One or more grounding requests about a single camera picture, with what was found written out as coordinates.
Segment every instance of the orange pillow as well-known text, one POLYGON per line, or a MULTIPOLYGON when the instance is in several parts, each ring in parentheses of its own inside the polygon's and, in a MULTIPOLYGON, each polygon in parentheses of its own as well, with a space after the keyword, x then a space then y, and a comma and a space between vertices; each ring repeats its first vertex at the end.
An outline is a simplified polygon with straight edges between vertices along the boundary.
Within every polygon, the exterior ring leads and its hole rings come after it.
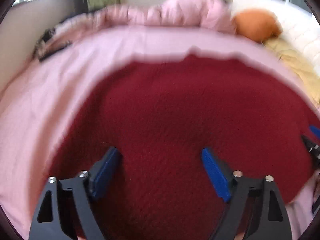
POLYGON ((262 42, 282 33, 276 15, 264 9, 244 10, 233 17, 236 33, 255 42, 262 42))

